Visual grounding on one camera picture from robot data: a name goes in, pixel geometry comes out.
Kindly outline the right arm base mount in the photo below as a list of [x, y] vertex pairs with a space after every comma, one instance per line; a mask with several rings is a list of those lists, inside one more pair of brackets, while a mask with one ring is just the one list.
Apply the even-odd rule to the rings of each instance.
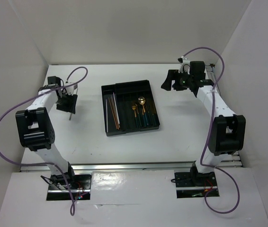
[[175, 184], [177, 198], [219, 197], [218, 184], [214, 172], [201, 177], [193, 172], [175, 172], [171, 182]]

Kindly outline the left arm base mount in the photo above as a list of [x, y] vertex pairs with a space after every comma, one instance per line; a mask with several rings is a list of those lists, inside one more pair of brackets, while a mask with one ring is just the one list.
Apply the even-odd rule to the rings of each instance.
[[[48, 184], [47, 201], [69, 201], [70, 195], [65, 184], [54, 183], [50, 178], [42, 176], [41, 178]], [[90, 200], [92, 174], [75, 175], [75, 182], [69, 183], [72, 196], [75, 200]]]

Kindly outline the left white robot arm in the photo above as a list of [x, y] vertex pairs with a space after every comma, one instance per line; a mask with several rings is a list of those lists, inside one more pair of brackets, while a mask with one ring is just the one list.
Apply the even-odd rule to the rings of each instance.
[[57, 110], [75, 114], [78, 86], [69, 85], [61, 78], [52, 76], [47, 79], [48, 84], [39, 88], [38, 97], [25, 110], [15, 114], [20, 143], [37, 154], [46, 162], [52, 184], [60, 184], [66, 189], [76, 183], [74, 170], [58, 151], [54, 141], [55, 132], [50, 120], [49, 112], [55, 105]]

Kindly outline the gold spoon green handle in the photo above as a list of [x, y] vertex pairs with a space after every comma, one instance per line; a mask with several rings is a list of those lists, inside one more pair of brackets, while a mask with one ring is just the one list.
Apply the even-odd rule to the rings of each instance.
[[143, 122], [144, 122], [144, 126], [147, 127], [149, 124], [148, 124], [148, 119], [145, 115], [145, 112], [144, 110], [142, 109], [142, 114], [143, 114]]
[[145, 112], [145, 108], [144, 108], [145, 98], [144, 98], [143, 96], [139, 97], [139, 98], [138, 98], [138, 102], [139, 102], [139, 104], [142, 106], [142, 109], [143, 109], [144, 112]]

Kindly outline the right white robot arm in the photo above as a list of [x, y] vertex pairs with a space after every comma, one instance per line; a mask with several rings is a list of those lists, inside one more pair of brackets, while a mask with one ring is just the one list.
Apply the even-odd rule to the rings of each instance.
[[189, 65], [183, 63], [182, 69], [168, 70], [161, 88], [166, 91], [189, 89], [211, 116], [204, 151], [189, 174], [190, 182], [200, 185], [228, 155], [242, 150], [246, 119], [227, 106], [214, 82], [206, 78], [205, 63], [202, 61], [192, 61]]

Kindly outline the gold fork green handle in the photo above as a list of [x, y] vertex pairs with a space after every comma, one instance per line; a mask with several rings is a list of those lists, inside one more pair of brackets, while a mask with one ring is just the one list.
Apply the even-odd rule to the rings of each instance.
[[132, 110], [134, 111], [134, 117], [135, 117], [135, 121], [136, 121], [136, 126], [137, 128], [140, 128], [140, 122], [139, 122], [139, 116], [138, 116], [138, 112], [137, 112], [137, 106], [135, 104], [132, 105]]

